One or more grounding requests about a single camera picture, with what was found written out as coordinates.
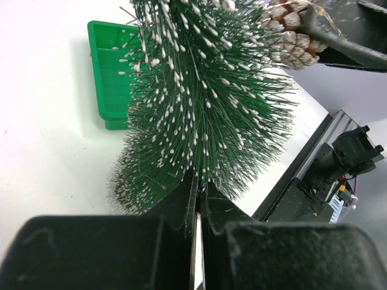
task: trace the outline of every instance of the purple cable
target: purple cable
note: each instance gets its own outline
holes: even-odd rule
[[[353,188],[353,195],[357,197],[357,177],[355,177],[355,185]],[[350,206],[354,205],[356,203],[357,199],[352,198]],[[346,212],[339,218],[337,222],[342,222],[346,216],[348,216],[348,213],[350,213],[353,209],[352,208],[347,208]]]

